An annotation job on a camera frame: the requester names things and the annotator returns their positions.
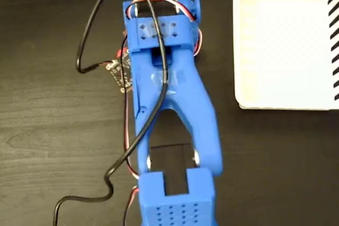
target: blue plastic gripper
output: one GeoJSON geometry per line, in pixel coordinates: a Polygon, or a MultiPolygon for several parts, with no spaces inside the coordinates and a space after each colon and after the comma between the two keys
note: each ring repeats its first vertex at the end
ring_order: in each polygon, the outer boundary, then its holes
{"type": "MultiPolygon", "coordinates": [[[[169,81],[161,110],[174,110],[192,136],[199,155],[199,167],[187,169],[188,194],[165,195],[161,171],[147,167],[149,137],[153,125],[138,146],[139,203],[142,226],[217,226],[213,176],[222,172],[222,153],[215,110],[194,64],[193,50],[199,36],[200,0],[177,0],[196,18],[191,22],[183,13],[160,16],[158,21],[166,46],[169,81]]],[[[123,11],[131,1],[123,2],[123,11]]],[[[160,56],[151,17],[125,17],[131,59],[133,106],[136,133],[144,126],[162,88],[160,56]]]]}

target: red-white-black servo wire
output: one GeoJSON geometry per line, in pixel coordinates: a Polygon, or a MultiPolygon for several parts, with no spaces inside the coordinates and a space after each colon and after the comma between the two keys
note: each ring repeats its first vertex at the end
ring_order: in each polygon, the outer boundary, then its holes
{"type": "MultiPolygon", "coordinates": [[[[132,6],[134,4],[140,3],[140,2],[144,2],[145,0],[133,0],[132,3],[126,8],[126,16],[128,19],[132,18],[131,15],[131,9],[132,6]]],[[[176,9],[180,10],[183,12],[184,15],[186,15],[191,22],[195,22],[195,18],[192,15],[192,13],[181,3],[179,3],[178,1],[174,1],[174,0],[152,0],[152,1],[166,1],[169,2],[171,4],[173,4],[175,6],[176,9]]],[[[194,46],[194,56],[197,56],[201,50],[201,46],[202,46],[202,32],[199,29],[199,38],[198,41],[196,42],[195,46],[194,46]]]]}

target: black cable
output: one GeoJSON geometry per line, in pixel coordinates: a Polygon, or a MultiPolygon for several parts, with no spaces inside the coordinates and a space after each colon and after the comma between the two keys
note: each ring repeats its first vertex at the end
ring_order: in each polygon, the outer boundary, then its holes
{"type": "MultiPolygon", "coordinates": [[[[86,42],[86,38],[88,36],[88,31],[89,31],[89,29],[92,25],[95,14],[97,13],[102,2],[103,2],[103,0],[98,0],[96,2],[94,9],[92,11],[92,14],[90,16],[90,19],[87,23],[84,36],[83,36],[82,41],[80,43],[79,54],[78,54],[78,59],[77,59],[77,70],[80,73],[86,73],[86,72],[88,72],[92,69],[95,69],[93,67],[81,69],[80,59],[81,59],[84,43],[86,42]]],[[[122,165],[122,163],[127,159],[127,157],[129,157],[132,154],[132,152],[135,150],[137,145],[140,143],[140,141],[144,137],[145,133],[147,132],[148,128],[152,124],[154,118],[156,117],[157,112],[159,111],[159,109],[160,109],[160,107],[161,107],[161,105],[162,105],[162,103],[163,103],[163,101],[166,97],[166,92],[167,92],[167,87],[168,87],[168,66],[167,66],[167,60],[166,60],[164,40],[163,40],[161,32],[160,32],[159,23],[157,21],[156,14],[155,14],[151,0],[147,0],[147,3],[149,5],[149,8],[150,8],[150,11],[151,11],[151,14],[152,14],[152,18],[153,18],[153,21],[154,21],[155,30],[156,30],[156,33],[157,33],[159,47],[160,47],[160,53],[161,53],[161,56],[162,56],[163,85],[162,85],[162,89],[161,89],[161,93],[159,95],[159,98],[158,98],[153,110],[151,111],[145,125],[142,127],[141,131],[136,136],[134,142],[131,144],[129,149],[127,151],[125,151],[115,161],[115,163],[106,171],[106,173],[104,175],[104,181],[105,181],[105,183],[108,187],[108,193],[106,195],[102,196],[102,197],[65,196],[65,197],[61,198],[55,206],[53,226],[57,226],[57,224],[58,224],[59,209],[60,209],[60,206],[63,204],[63,202],[65,202],[65,201],[79,201],[79,202],[88,202],[88,203],[104,202],[104,201],[109,200],[113,196],[114,187],[113,187],[113,184],[110,181],[110,176],[122,165]]]]}

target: wood grain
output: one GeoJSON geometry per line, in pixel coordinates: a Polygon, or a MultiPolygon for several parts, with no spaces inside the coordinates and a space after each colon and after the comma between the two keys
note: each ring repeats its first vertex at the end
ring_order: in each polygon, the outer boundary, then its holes
{"type": "MultiPolygon", "coordinates": [[[[111,58],[119,48],[121,1],[104,4],[85,64],[111,58]]],[[[106,192],[103,173],[122,152],[122,96],[104,69],[75,71],[77,44],[94,2],[0,0],[1,226],[51,225],[63,195],[106,192]]],[[[233,86],[232,0],[202,0],[202,8],[197,67],[218,114],[225,158],[216,179],[219,225],[338,225],[339,115],[240,110],[233,86]]],[[[165,113],[152,139],[189,137],[175,115],[165,113]]],[[[135,181],[125,168],[112,180],[112,200],[67,203],[60,225],[122,225],[135,181]]],[[[128,222],[140,225],[137,203],[128,222]]]]}

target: white wire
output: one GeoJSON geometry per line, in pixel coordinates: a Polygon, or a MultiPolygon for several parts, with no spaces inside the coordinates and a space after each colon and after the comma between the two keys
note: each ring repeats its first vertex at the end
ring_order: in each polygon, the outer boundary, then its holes
{"type": "Polygon", "coordinates": [[[126,226],[127,225],[127,214],[128,214],[128,211],[129,209],[131,208],[132,204],[133,204],[133,201],[134,201],[134,198],[136,196],[136,194],[139,192],[139,188],[137,186],[134,186],[132,188],[132,194],[131,194],[131,198],[130,200],[128,201],[128,206],[127,206],[127,210],[126,210],[126,217],[125,217],[125,221],[123,222],[123,225],[126,226]]]}
{"type": "MultiPolygon", "coordinates": [[[[141,2],[141,1],[144,1],[144,0],[133,0],[132,3],[137,3],[137,2],[141,2]]],[[[194,18],[190,15],[189,12],[187,12],[187,9],[181,3],[177,2],[177,1],[174,1],[174,0],[163,0],[163,1],[167,1],[167,2],[169,2],[171,4],[173,4],[180,11],[182,11],[190,19],[191,22],[194,21],[194,18]]],[[[132,9],[132,6],[130,6],[128,11],[127,11],[129,18],[131,18],[131,9],[132,9]]]]}

